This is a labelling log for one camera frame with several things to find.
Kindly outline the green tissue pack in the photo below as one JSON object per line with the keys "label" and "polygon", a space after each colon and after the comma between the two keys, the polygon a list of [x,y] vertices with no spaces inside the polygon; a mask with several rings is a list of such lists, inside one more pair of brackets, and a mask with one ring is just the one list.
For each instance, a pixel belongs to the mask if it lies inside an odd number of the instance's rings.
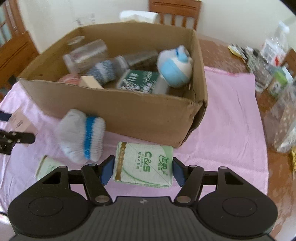
{"label": "green tissue pack", "polygon": [[173,182],[171,146],[119,142],[113,180],[119,183],[167,188]]}
{"label": "green tissue pack", "polygon": [[38,181],[42,179],[44,176],[49,174],[51,171],[56,169],[59,166],[62,166],[63,164],[58,162],[57,160],[49,157],[49,156],[43,156],[41,159],[39,166],[36,170],[35,179]]}

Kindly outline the white blue knitted glove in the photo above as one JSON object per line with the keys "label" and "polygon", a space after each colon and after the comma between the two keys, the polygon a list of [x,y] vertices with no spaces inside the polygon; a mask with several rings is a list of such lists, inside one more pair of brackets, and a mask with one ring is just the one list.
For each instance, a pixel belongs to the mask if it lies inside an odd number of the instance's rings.
{"label": "white blue knitted glove", "polygon": [[103,153],[105,120],[71,109],[56,128],[57,142],[68,159],[76,164],[96,163]]}

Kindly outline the dark jar clear lid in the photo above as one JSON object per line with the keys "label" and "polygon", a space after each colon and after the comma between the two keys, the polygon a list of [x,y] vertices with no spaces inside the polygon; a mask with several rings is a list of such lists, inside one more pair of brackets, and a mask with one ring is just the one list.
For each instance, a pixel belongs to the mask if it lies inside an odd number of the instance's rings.
{"label": "dark jar clear lid", "polygon": [[126,70],[155,71],[157,69],[158,52],[147,50],[125,55],[118,55],[113,59],[117,70],[124,73]]}

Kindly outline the brown cardboard box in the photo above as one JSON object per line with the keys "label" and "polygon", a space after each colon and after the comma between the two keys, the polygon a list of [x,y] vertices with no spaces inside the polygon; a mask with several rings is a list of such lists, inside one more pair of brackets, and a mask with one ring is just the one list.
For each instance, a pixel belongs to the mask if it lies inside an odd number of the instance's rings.
{"label": "brown cardboard box", "polygon": [[[101,39],[109,55],[184,45],[194,60],[190,84],[167,95],[103,89],[60,83],[67,74],[62,59],[67,43],[77,35],[91,42]],[[109,132],[180,147],[201,123],[208,92],[199,37],[195,30],[172,25],[119,22],[76,28],[36,57],[18,76],[22,86],[44,114],[63,118],[71,109],[102,117]]]}

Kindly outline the wooden chair left side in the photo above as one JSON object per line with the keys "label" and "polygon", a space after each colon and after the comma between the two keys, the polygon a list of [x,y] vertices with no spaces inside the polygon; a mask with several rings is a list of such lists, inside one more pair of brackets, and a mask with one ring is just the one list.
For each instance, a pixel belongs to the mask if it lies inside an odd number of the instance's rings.
{"label": "wooden chair left side", "polygon": [[1,47],[1,95],[8,92],[10,79],[20,73],[39,55],[28,31],[14,37]]}

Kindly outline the red white yarn roll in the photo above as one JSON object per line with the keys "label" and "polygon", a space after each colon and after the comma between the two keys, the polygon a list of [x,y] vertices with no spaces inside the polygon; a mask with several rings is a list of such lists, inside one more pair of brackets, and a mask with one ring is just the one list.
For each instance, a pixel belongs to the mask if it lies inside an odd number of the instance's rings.
{"label": "red white yarn roll", "polygon": [[67,74],[61,77],[57,82],[79,84],[80,76],[75,74]]}

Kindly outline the clear plastic jar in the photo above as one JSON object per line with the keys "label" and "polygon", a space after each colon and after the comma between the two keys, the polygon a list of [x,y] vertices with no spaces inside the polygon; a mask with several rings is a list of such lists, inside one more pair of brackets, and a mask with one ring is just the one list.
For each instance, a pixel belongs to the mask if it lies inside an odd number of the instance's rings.
{"label": "clear plastic jar", "polygon": [[63,56],[64,63],[71,74],[85,72],[96,63],[108,58],[108,48],[103,40],[92,41]]}

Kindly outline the small beige cardboard box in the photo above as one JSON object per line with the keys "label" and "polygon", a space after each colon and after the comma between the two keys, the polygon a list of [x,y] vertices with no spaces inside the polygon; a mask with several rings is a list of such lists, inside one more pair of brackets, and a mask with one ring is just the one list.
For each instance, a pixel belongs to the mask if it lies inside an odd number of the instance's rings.
{"label": "small beige cardboard box", "polygon": [[93,76],[81,76],[79,85],[92,89],[103,89],[103,87]]}

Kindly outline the wooden door with panes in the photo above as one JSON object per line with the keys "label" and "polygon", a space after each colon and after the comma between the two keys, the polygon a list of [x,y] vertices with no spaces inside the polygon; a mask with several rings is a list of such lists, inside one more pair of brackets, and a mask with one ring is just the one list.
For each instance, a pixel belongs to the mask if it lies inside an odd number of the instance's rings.
{"label": "wooden door with panes", "polygon": [[18,1],[1,1],[1,47],[26,30],[23,24]]}

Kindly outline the small glass jar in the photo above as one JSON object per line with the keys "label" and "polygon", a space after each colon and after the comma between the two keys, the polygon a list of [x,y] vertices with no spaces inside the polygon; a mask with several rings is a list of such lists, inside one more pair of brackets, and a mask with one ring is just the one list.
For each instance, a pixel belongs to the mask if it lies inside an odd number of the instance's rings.
{"label": "small glass jar", "polygon": [[84,41],[85,37],[82,35],[76,36],[72,39],[70,39],[67,44],[69,46],[75,46],[75,45],[80,45]]}

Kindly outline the green lid small jar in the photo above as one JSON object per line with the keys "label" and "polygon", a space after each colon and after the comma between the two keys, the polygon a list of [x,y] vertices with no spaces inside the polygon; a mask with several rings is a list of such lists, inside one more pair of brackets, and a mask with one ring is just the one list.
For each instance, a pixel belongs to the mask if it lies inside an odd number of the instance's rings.
{"label": "green lid small jar", "polygon": [[274,98],[278,98],[287,84],[288,80],[286,76],[278,71],[274,74],[273,79],[270,82],[267,90],[271,96],[273,96]]}

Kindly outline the clear glass mug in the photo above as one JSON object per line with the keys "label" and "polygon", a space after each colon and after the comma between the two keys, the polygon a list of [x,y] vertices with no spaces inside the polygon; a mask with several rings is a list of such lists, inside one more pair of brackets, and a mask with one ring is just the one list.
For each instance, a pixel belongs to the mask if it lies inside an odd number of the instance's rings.
{"label": "clear glass mug", "polygon": [[77,24],[78,27],[94,25],[96,23],[95,14],[91,13],[85,16],[76,17],[74,22]]}

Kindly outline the clear plastic water bottle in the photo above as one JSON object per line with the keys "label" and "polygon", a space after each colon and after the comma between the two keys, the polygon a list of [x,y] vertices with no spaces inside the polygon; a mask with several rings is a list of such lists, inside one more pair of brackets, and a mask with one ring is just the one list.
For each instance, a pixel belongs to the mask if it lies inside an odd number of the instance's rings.
{"label": "clear plastic water bottle", "polygon": [[280,66],[288,51],[287,36],[290,28],[284,22],[279,21],[274,33],[265,40],[260,54],[273,66]]}

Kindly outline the wooden chair right corner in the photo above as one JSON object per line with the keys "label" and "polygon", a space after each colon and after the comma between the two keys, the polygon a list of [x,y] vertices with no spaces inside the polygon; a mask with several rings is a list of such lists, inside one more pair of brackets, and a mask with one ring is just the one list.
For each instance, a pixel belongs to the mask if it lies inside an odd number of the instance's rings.
{"label": "wooden chair right corner", "polygon": [[291,74],[293,78],[295,78],[296,75],[296,52],[293,48],[290,48],[288,50],[288,53],[285,56],[285,59],[283,60],[281,67],[287,68],[288,72]]}

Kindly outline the gold tissue box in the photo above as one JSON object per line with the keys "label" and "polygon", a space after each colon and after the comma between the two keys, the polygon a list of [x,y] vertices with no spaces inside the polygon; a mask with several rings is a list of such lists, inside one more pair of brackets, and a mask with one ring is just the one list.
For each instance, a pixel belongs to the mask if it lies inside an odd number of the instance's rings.
{"label": "gold tissue box", "polygon": [[155,23],[159,14],[151,11],[121,11],[119,19],[122,22],[136,21],[145,23]]}

